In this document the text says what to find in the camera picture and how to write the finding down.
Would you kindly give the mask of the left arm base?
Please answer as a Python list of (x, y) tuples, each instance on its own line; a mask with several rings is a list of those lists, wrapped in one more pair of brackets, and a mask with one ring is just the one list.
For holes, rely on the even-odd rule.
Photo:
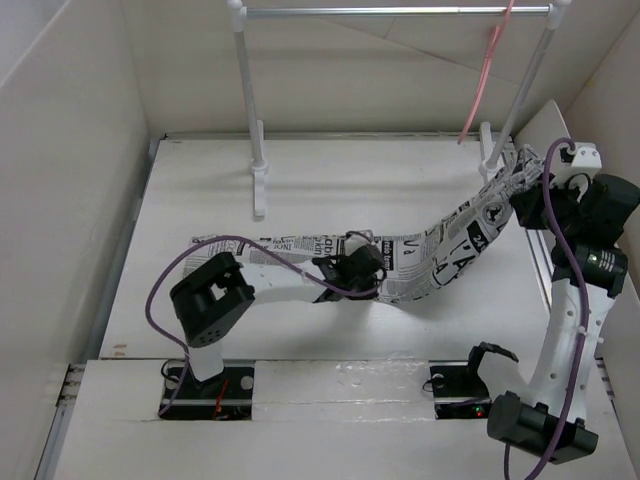
[(178, 384), (184, 362), (164, 362), (158, 417), (170, 421), (248, 421), (252, 419), (254, 362), (231, 362), (216, 377), (197, 381), (188, 372)]

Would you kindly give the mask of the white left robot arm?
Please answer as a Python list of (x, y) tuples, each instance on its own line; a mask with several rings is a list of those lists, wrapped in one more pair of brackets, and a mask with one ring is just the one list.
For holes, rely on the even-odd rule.
[(253, 303), (301, 301), (313, 304), (378, 297), (386, 279), (383, 255), (371, 244), (348, 255), (315, 257), (307, 263), (322, 274), (321, 282), (303, 274), (303, 283), (273, 282), (258, 292), (242, 274), (233, 254), (215, 255), (178, 282), (169, 293), (182, 326), (188, 353), (188, 384), (201, 396), (222, 387), (224, 362), (221, 340)]

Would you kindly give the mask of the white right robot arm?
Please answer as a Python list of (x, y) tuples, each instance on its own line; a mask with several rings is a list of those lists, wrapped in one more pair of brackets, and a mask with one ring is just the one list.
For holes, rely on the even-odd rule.
[(539, 227), (555, 237), (551, 310), (540, 357), (492, 403), (487, 434), (556, 465), (592, 454), (599, 440), (586, 427), (586, 389), (600, 331), (627, 276), (617, 242), (639, 205), (639, 188), (608, 174), (581, 193), (542, 186), (525, 196), (539, 203)]

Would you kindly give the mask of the newspaper print trousers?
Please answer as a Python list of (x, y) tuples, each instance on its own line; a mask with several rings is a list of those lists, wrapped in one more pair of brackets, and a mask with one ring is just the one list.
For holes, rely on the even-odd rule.
[(288, 236), (260, 240), (231, 236), (193, 239), (197, 252), (187, 257), (184, 272), (191, 274), (215, 255), (233, 254), (241, 264), (279, 266), (320, 283), (322, 274), (307, 263), (315, 257), (348, 255), (356, 248), (375, 245), (383, 255), (386, 279), (376, 300), (407, 303), (427, 297), (458, 279), (498, 238), (513, 213), (509, 200), (519, 181), (504, 165), (471, 199), (424, 231), (400, 236), (376, 236), (369, 230), (343, 235)]

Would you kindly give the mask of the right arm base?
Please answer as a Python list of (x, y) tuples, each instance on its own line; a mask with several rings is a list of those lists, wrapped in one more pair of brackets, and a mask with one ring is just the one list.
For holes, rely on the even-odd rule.
[(507, 391), (522, 395), (527, 390), (518, 368), (469, 371), (462, 364), (436, 364), (429, 369), (423, 389), (433, 398), (437, 420), (485, 420), (499, 395)]

